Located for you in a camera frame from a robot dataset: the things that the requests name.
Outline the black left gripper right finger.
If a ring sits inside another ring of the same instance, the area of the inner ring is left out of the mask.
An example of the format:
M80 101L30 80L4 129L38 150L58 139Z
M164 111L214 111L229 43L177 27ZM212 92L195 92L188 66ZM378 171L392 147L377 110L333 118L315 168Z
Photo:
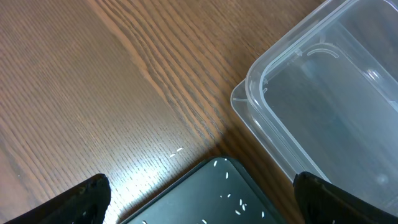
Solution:
M296 174L294 196L305 223L397 223L397 217L310 172Z

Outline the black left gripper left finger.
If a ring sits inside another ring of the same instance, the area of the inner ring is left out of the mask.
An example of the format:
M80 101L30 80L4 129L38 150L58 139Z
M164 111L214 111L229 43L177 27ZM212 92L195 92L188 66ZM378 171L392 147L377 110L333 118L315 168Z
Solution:
M103 224L110 201L108 178L96 174L6 224Z

